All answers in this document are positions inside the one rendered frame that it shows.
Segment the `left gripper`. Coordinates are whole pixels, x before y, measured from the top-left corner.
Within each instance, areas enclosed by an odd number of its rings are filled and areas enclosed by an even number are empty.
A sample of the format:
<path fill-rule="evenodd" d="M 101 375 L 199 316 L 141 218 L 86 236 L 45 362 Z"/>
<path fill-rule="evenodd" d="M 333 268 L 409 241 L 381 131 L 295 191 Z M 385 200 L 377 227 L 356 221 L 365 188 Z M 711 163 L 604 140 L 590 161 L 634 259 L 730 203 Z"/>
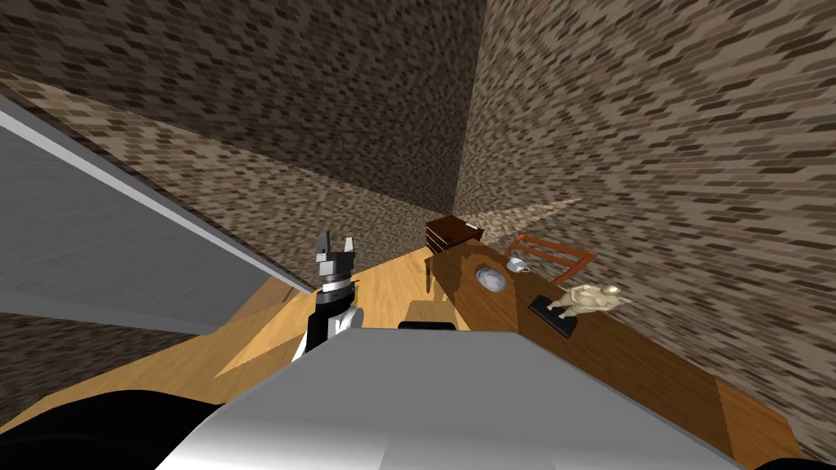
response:
<path fill-rule="evenodd" d="M 343 251 L 331 251 L 331 237 L 328 231 L 318 236 L 316 262 L 318 275 L 322 278 L 350 278 L 354 270 L 354 240 L 345 238 Z"/>

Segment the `dark brown wooden cabinet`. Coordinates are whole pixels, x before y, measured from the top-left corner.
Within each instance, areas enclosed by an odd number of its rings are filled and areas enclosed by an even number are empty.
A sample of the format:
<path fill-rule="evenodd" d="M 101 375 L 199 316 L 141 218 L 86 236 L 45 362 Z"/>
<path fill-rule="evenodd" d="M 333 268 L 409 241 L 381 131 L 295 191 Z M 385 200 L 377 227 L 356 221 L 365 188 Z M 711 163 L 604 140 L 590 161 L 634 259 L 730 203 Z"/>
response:
<path fill-rule="evenodd" d="M 467 240 L 480 241 L 483 234 L 483 228 L 449 215 L 426 223 L 425 245 L 433 254 L 439 254 Z"/>

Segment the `grey plate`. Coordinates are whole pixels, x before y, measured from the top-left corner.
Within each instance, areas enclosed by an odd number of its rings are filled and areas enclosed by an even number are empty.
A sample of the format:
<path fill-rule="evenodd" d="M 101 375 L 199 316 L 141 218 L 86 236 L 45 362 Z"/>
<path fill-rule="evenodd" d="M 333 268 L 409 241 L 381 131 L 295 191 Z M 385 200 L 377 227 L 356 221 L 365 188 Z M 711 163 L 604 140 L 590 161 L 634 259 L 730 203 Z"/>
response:
<path fill-rule="evenodd" d="M 484 289 L 492 293 L 499 293 L 507 287 L 505 275 L 487 265 L 479 266 L 475 271 L 475 277 Z"/>

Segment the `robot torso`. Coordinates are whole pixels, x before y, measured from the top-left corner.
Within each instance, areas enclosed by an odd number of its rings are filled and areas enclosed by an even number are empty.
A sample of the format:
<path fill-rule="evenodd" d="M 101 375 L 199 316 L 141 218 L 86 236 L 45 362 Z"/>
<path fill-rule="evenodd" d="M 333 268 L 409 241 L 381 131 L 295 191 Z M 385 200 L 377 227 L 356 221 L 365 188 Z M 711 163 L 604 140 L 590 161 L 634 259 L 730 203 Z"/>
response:
<path fill-rule="evenodd" d="M 158 470 L 743 470 L 511 332 L 349 329 L 225 403 Z"/>

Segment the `red-brown wooden chair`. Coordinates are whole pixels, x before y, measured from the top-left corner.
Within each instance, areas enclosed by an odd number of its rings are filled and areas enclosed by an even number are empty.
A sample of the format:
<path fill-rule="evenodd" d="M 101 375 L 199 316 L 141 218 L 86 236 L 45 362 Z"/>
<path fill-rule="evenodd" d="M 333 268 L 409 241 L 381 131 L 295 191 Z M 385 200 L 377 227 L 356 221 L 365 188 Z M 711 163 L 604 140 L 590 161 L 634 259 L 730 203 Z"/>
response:
<path fill-rule="evenodd" d="M 564 267 L 564 272 L 551 281 L 554 285 L 560 285 L 569 280 L 597 258 L 597 255 L 591 251 L 561 245 L 525 233 L 520 233 L 510 243 L 505 250 L 505 257 L 511 259 L 514 251 L 525 251 L 529 255 Z"/>

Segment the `grey door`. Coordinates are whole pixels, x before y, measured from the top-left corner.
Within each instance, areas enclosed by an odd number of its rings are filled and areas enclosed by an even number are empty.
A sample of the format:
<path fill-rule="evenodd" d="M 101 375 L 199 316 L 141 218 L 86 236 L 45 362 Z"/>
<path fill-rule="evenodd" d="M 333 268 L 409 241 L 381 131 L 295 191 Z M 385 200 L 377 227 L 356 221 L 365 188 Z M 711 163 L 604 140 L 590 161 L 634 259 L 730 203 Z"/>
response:
<path fill-rule="evenodd" d="M 312 291 L 0 95 L 0 312 L 207 335 L 269 279 Z"/>

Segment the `beige figure on black base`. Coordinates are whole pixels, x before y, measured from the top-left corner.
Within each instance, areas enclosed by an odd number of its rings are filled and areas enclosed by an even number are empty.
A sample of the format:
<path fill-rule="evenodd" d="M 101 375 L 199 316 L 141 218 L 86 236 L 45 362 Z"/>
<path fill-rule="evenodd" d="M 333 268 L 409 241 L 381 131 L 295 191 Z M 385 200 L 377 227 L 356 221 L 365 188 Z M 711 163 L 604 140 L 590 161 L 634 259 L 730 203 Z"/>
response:
<path fill-rule="evenodd" d="M 578 317 L 582 313 L 607 312 L 633 303 L 633 300 L 621 296 L 620 293 L 621 289 L 615 285 L 578 285 L 557 300 L 538 295 L 529 305 L 529 309 L 564 338 L 569 339 L 576 330 Z"/>

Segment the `brown wooden table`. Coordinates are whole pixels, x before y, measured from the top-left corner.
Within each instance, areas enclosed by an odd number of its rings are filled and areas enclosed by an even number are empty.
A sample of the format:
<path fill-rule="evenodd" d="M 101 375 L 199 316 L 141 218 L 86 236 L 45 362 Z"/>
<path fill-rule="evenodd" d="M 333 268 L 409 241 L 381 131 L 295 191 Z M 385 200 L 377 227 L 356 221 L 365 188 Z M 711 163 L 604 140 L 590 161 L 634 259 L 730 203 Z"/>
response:
<path fill-rule="evenodd" d="M 787 418 L 728 382 L 653 342 L 606 313 L 584 313 L 566 339 L 529 309 L 538 296 L 562 290 L 534 273 L 512 273 L 489 246 L 468 240 L 425 261 L 468 328 L 512 331 L 548 349 L 609 387 L 754 469 L 802 452 Z M 475 277 L 479 266 L 503 273 L 507 287 L 492 293 Z"/>

